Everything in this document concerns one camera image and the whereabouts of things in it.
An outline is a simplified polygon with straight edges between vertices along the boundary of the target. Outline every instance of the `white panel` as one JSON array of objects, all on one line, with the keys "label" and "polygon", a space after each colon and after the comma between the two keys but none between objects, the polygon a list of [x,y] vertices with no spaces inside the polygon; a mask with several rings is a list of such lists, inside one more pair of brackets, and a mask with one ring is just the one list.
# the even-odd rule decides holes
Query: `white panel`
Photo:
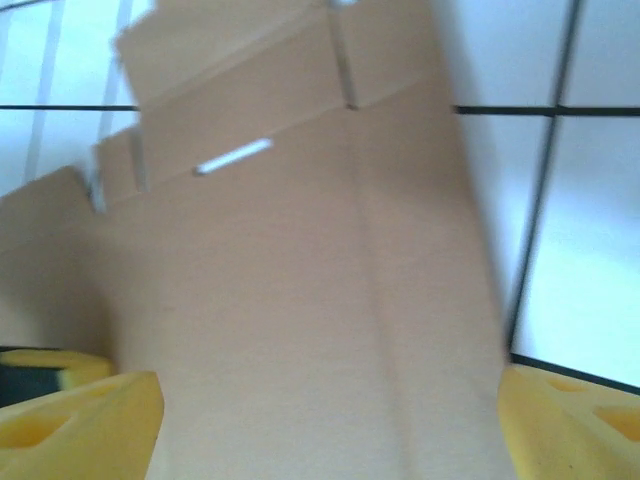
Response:
[{"label": "white panel", "polygon": [[51,4],[12,10],[0,75],[0,103],[34,104],[47,39]]},{"label": "white panel", "polygon": [[37,176],[66,165],[92,168],[100,116],[101,112],[47,112]]},{"label": "white panel", "polygon": [[548,120],[484,115],[460,118],[504,310],[511,301],[521,261],[523,229],[530,215]]},{"label": "white panel", "polygon": [[[4,6],[8,0],[0,0],[0,7]],[[0,77],[2,77],[2,66],[4,65],[4,55],[7,51],[7,40],[9,39],[9,23],[11,22],[12,11],[0,13]]]},{"label": "white panel", "polygon": [[109,135],[115,135],[121,130],[132,127],[137,123],[137,112],[113,112],[113,117],[111,120],[111,131],[109,132]]},{"label": "white panel", "polygon": [[116,104],[117,105],[137,105],[137,101],[131,91],[131,87],[129,86],[129,79],[127,78],[127,74],[123,69],[120,69],[118,72],[118,95]]},{"label": "white panel", "polygon": [[118,0],[64,0],[50,104],[101,105],[116,34]]},{"label": "white panel", "polygon": [[0,111],[0,196],[22,185],[32,124],[33,112]]},{"label": "white panel", "polygon": [[585,2],[565,104],[640,106],[640,2]]},{"label": "white panel", "polygon": [[640,119],[562,122],[515,352],[640,386]]},{"label": "white panel", "polygon": [[153,0],[134,0],[129,24],[133,25],[154,8]]},{"label": "white panel", "polygon": [[551,102],[567,0],[432,0],[456,102]]}]

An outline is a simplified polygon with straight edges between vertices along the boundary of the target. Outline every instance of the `brown cardboard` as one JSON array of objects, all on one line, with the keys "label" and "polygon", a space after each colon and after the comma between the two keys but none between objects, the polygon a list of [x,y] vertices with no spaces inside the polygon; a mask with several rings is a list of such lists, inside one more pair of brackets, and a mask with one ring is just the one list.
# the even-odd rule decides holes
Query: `brown cardboard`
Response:
[{"label": "brown cardboard", "polygon": [[443,93],[419,83],[351,117],[408,477],[513,478],[495,412],[498,315]]},{"label": "brown cardboard", "polygon": [[151,184],[342,103],[322,15],[251,60],[143,113]]},{"label": "brown cardboard", "polygon": [[107,207],[138,193],[134,164],[132,129],[106,138],[95,146]]},{"label": "brown cardboard", "polygon": [[2,198],[0,252],[92,215],[79,173],[62,168]]},{"label": "brown cardboard", "polygon": [[425,0],[360,0],[342,8],[338,17],[358,106],[441,75]]},{"label": "brown cardboard", "polygon": [[[339,108],[323,14],[145,107],[150,193],[126,194],[114,139],[108,213],[38,220],[49,235],[0,254],[12,339],[159,373],[152,480],[514,478],[478,215],[412,1],[340,13],[364,108]],[[191,172],[266,136],[270,150]],[[56,205],[39,192],[21,195]]]},{"label": "brown cardboard", "polygon": [[143,108],[248,60],[326,11],[318,0],[166,3],[117,39]]}]

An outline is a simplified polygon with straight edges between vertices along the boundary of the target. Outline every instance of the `cardboard box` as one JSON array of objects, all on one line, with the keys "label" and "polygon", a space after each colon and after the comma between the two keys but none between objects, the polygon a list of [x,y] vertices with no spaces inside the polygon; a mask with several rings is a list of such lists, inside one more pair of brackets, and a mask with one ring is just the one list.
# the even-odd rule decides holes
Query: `cardboard box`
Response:
[{"label": "cardboard box", "polygon": [[[107,215],[51,226],[109,306],[117,363],[159,373],[150,478],[514,478],[499,319],[428,10],[314,12],[166,96],[129,64],[155,99],[151,191],[131,194],[127,156],[101,146]],[[185,38],[203,25],[176,18]],[[270,149],[193,175],[263,137]]]}]

